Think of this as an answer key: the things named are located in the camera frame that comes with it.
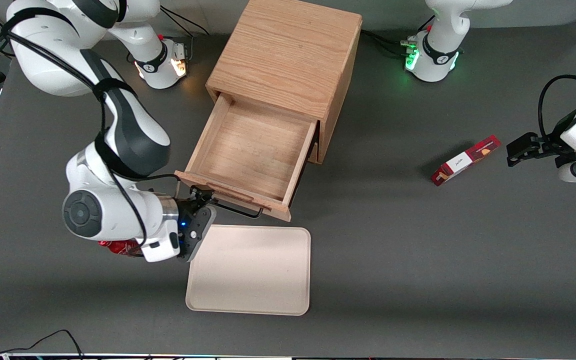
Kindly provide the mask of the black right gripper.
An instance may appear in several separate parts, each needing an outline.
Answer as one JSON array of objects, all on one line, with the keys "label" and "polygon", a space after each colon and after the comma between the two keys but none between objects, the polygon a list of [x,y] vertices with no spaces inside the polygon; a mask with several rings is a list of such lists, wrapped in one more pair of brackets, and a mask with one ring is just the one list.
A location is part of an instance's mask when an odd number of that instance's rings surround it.
[{"label": "black right gripper", "polygon": [[178,226],[190,226],[204,212],[202,207],[214,205],[215,190],[209,186],[191,186],[190,198],[176,198],[178,210]]}]

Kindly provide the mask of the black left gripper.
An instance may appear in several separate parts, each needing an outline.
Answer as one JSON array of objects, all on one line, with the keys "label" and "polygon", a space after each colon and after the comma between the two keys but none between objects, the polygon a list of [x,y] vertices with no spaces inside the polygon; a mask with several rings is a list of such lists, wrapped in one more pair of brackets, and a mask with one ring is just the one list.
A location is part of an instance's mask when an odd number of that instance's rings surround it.
[{"label": "black left gripper", "polygon": [[576,152],[569,153],[569,146],[562,141],[562,131],[551,133],[527,132],[506,145],[506,162],[508,167],[514,167],[525,160],[538,158],[555,158],[557,169],[576,162]]}]

